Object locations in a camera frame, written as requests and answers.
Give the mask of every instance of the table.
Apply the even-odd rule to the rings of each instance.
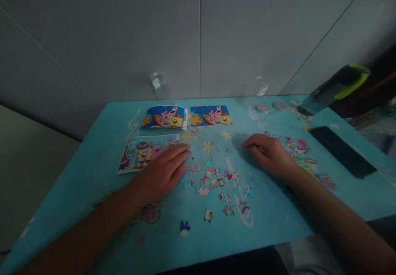
[[[93,268],[93,274],[151,274],[313,234],[294,196],[279,181],[257,168],[249,153],[240,148],[253,133],[281,137],[299,164],[364,220],[395,214],[395,163],[329,108],[312,120],[301,116],[295,105],[304,97],[255,98],[268,105],[282,101],[290,106],[283,112],[271,108],[267,114],[244,110],[243,100],[236,98],[177,100],[175,104],[188,109],[199,104],[227,105],[233,121],[232,125],[190,128],[186,132],[139,130],[146,110],[158,105],[158,101],[107,104],[15,244],[1,273],[16,270],[94,210],[101,197],[130,180],[131,174],[116,176],[116,172],[125,140],[131,133],[180,134],[181,142],[191,144],[192,155],[186,162],[189,167],[198,164],[200,171],[188,169],[180,184],[157,205],[160,212],[157,222],[149,224],[141,220],[121,230]],[[352,176],[307,132],[310,127],[322,125],[329,126],[378,172],[364,180]],[[215,188],[214,194],[199,195],[196,186],[205,173],[208,159],[213,161],[214,168],[223,167],[231,174],[237,172],[240,180],[235,176],[223,188]],[[229,195],[232,201],[220,200],[221,193]],[[229,215],[224,212],[225,206]],[[229,211],[230,206],[235,215]],[[213,211],[210,223],[204,220],[206,209]],[[188,221],[191,227],[187,236],[180,235],[181,221]]]

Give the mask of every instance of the patrick star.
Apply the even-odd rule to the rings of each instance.
[[[168,110],[165,109],[165,111],[161,113],[161,120],[168,121],[172,115],[176,114],[178,108],[178,106],[173,106],[169,113]]]
[[[217,106],[217,109],[215,112],[213,112],[213,110],[211,110],[209,112],[210,118],[213,120],[218,120],[219,116],[222,114],[222,107],[221,106]]]
[[[161,143],[158,141],[153,148],[153,155],[151,156],[151,160],[155,160],[158,158],[164,151],[166,150],[166,146],[161,148]]]

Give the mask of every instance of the clear glass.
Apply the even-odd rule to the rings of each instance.
[[[243,94],[241,95],[243,97],[242,107],[246,110],[253,109],[257,104],[254,97],[264,96],[268,87],[269,83],[264,82],[264,78],[262,76],[257,76],[250,86],[240,86],[239,88],[243,89]]]
[[[150,75],[150,79],[157,93],[159,102],[162,105],[172,105],[173,98],[169,91],[166,74],[162,72],[154,72]]]

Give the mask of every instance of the black phone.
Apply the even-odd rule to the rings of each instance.
[[[317,127],[309,132],[355,177],[362,179],[377,170],[329,127]]]

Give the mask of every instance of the right hand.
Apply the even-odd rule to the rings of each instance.
[[[242,144],[242,147],[249,148],[264,170],[285,181],[304,170],[290,157],[278,138],[254,134]]]
[[[170,147],[125,186],[139,207],[158,201],[172,191],[188,167],[184,160],[191,154],[189,147],[188,144]]]

